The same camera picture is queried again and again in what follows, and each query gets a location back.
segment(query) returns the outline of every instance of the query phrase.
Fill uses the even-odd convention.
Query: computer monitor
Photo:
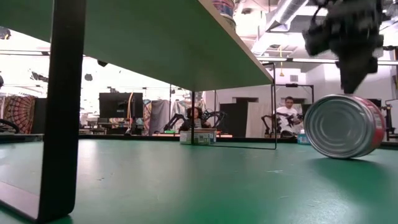
[[[100,118],[127,118],[127,107],[131,93],[100,93]],[[142,93],[133,93],[130,104],[131,116],[144,117],[144,103]]]
[[[381,99],[367,99],[370,102],[374,103],[379,109],[381,108]]]

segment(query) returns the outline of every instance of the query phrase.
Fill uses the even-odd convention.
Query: can lid
[[[312,146],[334,158],[356,157],[369,149],[374,118],[366,106],[351,96],[329,95],[307,111],[305,132]]]

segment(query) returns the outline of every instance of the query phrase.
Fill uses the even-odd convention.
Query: person
[[[203,112],[200,108],[195,107],[193,110],[193,122],[195,128],[211,128],[211,124],[201,118]],[[192,123],[192,108],[187,109],[187,120],[181,125],[179,131],[188,131],[191,128]]]
[[[297,119],[297,110],[293,108],[294,99],[291,96],[285,98],[285,106],[281,106],[276,109],[277,115],[280,118],[280,132],[288,131],[292,134],[296,134],[294,125],[300,124],[301,120]],[[292,116],[293,124],[289,123],[287,116]]]

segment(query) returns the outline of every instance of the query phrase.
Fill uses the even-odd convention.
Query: table
[[[0,145],[0,180],[37,194],[42,148]],[[85,139],[76,207],[53,223],[396,223],[397,159],[376,150],[339,161],[298,144]],[[0,223],[24,222],[1,209]]]
[[[87,56],[191,91],[272,83],[271,74],[210,0],[85,2]],[[74,4],[84,8],[85,2]],[[69,10],[63,13],[81,15]],[[53,1],[0,1],[2,26],[47,42],[52,12]]]

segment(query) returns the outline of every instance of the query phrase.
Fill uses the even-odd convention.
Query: small box
[[[311,145],[304,130],[301,130],[300,134],[297,135],[297,143]]]
[[[214,129],[195,129],[194,143],[201,145],[209,145],[216,141]],[[180,132],[180,144],[191,144],[191,130]]]

